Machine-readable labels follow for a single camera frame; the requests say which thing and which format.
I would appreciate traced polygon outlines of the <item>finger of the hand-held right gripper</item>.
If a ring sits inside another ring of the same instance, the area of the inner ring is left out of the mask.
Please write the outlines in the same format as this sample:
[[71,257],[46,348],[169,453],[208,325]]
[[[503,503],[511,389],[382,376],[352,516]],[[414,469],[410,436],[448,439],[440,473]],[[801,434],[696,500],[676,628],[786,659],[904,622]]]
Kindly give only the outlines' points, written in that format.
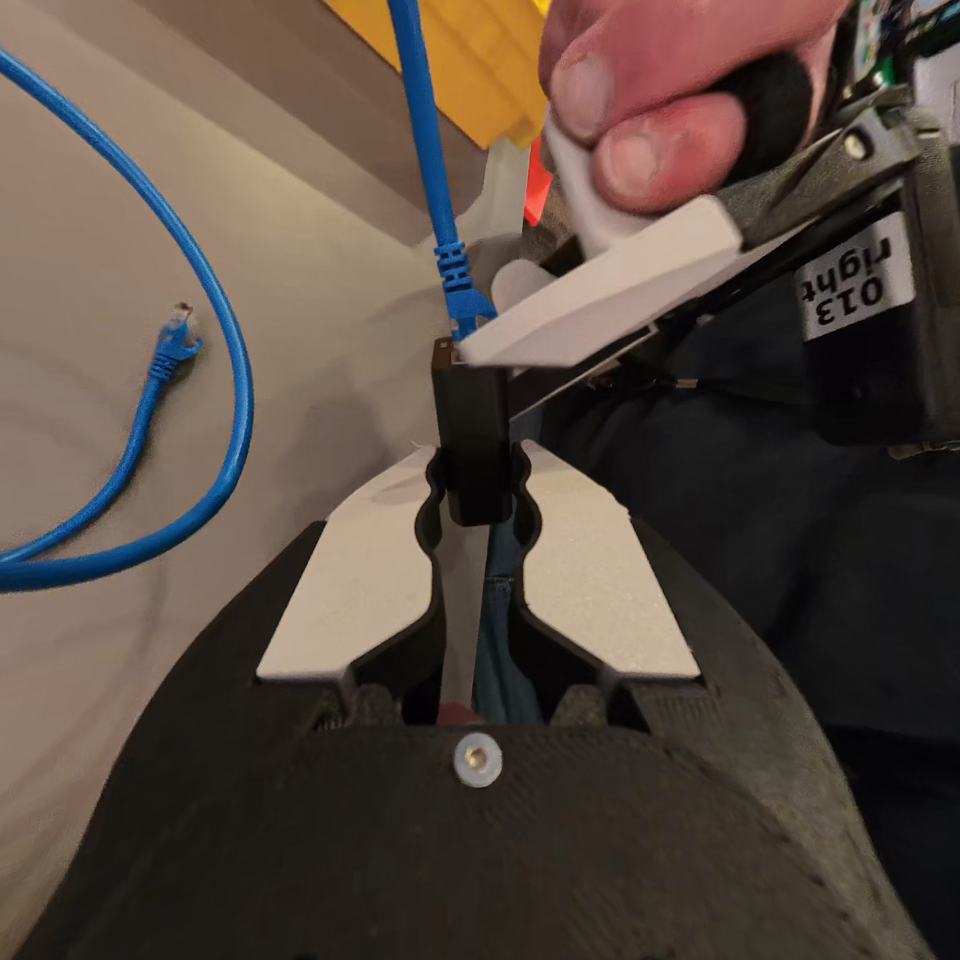
[[518,419],[574,385],[606,374],[622,357],[659,335],[657,324],[648,324],[601,348],[569,367],[528,367],[509,378],[509,419]]
[[689,299],[737,249],[610,249],[561,277],[515,259],[491,283],[498,316],[458,346],[474,368],[571,368]]

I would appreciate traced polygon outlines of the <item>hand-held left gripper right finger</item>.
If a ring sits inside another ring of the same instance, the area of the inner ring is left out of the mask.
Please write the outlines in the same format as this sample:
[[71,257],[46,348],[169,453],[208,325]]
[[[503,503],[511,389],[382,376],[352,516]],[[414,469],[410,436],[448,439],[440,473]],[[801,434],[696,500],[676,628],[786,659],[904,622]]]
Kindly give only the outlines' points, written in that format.
[[536,441],[520,449],[539,520],[522,561],[526,610],[602,679],[699,679],[629,511]]

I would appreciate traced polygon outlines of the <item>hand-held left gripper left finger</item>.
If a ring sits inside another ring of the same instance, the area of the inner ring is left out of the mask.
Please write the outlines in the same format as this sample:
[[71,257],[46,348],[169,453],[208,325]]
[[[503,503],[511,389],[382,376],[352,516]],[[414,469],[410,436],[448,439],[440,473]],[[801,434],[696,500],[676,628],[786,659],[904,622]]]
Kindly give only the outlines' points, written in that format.
[[256,668],[262,682],[418,687],[446,617],[438,448],[418,447],[333,510]]

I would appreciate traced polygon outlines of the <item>black ethernet coupler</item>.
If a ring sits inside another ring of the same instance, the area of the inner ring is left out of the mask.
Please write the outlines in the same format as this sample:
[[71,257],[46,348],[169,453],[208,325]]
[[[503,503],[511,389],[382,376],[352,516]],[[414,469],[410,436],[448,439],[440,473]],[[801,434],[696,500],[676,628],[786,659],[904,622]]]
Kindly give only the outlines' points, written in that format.
[[508,374],[460,361],[451,338],[431,357],[441,471],[453,522],[505,522],[513,509]]

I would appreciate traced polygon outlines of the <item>person's right hand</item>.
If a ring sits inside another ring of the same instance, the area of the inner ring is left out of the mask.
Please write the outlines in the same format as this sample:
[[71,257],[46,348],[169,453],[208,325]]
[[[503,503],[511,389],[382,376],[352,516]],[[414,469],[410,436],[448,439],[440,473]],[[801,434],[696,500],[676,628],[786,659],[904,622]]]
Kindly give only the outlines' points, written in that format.
[[553,2],[538,72],[595,188],[650,215],[809,140],[850,2]]

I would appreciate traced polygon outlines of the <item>person's blue jeans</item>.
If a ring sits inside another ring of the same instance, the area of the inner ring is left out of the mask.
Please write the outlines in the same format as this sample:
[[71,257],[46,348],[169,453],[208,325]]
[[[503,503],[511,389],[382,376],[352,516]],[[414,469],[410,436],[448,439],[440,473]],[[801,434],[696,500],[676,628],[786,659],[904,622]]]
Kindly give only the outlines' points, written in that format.
[[533,685],[514,663],[510,649],[514,573],[520,554],[512,520],[490,528],[474,664],[474,703],[481,718],[491,724],[540,726],[544,720]]

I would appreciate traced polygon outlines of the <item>orange object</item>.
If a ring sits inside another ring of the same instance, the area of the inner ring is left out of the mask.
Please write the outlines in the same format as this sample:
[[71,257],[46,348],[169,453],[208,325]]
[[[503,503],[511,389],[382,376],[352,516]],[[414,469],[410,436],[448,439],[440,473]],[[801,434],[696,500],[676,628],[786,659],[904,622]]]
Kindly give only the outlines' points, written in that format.
[[544,216],[554,174],[549,171],[543,158],[544,137],[535,138],[529,152],[527,179],[524,194],[524,224],[535,228]]

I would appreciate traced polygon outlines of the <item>white plastic piece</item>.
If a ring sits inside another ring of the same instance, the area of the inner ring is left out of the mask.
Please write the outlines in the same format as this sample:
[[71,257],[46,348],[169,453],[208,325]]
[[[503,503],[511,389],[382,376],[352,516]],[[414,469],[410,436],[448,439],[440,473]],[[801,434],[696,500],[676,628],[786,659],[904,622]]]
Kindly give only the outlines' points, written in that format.
[[530,146],[519,148],[507,137],[488,149],[482,188],[456,217],[459,239],[467,249],[522,235],[530,155]]

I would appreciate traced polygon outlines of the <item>person's dark sweater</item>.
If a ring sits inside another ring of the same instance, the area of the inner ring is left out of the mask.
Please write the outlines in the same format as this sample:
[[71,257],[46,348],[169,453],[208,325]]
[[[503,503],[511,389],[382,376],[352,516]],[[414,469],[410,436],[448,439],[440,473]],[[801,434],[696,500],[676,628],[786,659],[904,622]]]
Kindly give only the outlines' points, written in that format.
[[549,400],[538,441],[768,644],[837,752],[897,894],[934,954],[958,958],[958,453],[896,461],[819,438],[789,282],[649,364]]

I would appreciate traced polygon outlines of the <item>yellow plastic bin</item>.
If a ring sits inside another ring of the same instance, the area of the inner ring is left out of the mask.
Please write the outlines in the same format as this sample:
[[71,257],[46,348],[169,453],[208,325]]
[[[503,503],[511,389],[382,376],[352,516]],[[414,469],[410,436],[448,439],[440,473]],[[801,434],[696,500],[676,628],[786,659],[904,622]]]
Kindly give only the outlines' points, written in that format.
[[525,149],[541,134],[538,79],[542,2],[418,3],[438,110],[479,148],[508,139]]

